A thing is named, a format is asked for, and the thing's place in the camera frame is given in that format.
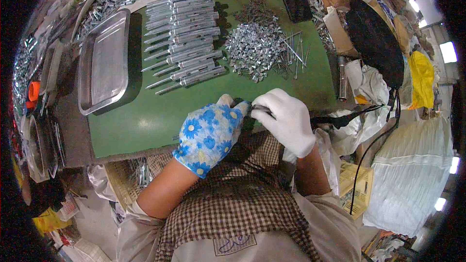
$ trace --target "stainless steel tray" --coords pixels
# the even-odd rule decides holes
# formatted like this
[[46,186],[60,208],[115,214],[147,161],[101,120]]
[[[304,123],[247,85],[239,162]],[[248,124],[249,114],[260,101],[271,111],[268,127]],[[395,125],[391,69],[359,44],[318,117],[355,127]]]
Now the stainless steel tray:
[[129,9],[121,9],[87,35],[79,61],[78,105],[83,115],[117,102],[128,87]]

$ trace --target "floor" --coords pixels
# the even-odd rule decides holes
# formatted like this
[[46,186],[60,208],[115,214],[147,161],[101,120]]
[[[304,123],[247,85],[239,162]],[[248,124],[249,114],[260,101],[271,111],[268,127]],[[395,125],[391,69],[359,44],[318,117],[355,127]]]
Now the floor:
[[[108,200],[97,196],[94,189],[86,189],[83,194],[88,198],[75,199],[80,209],[75,215],[78,230],[84,239],[99,246],[109,259],[116,261],[118,227],[111,216]],[[73,262],[83,261],[72,247],[63,247],[63,250]]]

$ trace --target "metal cylinder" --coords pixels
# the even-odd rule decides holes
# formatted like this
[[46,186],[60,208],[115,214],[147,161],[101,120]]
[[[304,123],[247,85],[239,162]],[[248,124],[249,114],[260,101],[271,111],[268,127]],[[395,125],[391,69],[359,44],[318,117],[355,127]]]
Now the metal cylinder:
[[346,59],[343,56],[338,56],[338,69],[340,71],[340,89],[338,99],[346,101],[348,99],[348,79],[345,74]]

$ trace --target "sack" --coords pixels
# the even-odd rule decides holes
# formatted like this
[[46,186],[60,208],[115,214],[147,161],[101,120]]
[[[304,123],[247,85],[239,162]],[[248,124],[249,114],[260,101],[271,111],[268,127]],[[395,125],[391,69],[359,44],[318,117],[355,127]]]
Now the sack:
[[434,211],[452,160],[450,121],[446,118],[399,126],[372,162],[374,183],[364,225],[415,236]]

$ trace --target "window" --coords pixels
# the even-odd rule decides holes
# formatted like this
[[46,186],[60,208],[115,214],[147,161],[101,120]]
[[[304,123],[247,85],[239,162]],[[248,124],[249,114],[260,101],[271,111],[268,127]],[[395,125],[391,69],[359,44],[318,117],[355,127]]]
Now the window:
[[446,202],[446,199],[445,198],[441,198],[439,197],[439,199],[437,200],[437,202],[435,203],[435,209],[437,211],[441,211],[443,209],[443,207],[445,206],[445,202]]
[[450,174],[456,174],[458,171],[459,157],[453,157],[451,160]]
[[443,57],[444,63],[453,63],[458,60],[456,57],[455,48],[453,47],[452,42],[441,44],[440,50],[442,51],[442,57]]
[[425,19],[423,19],[423,20],[421,20],[421,21],[419,22],[419,28],[420,28],[420,29],[422,29],[422,28],[423,28],[424,26],[426,26],[426,25],[427,25],[427,21],[425,21]]

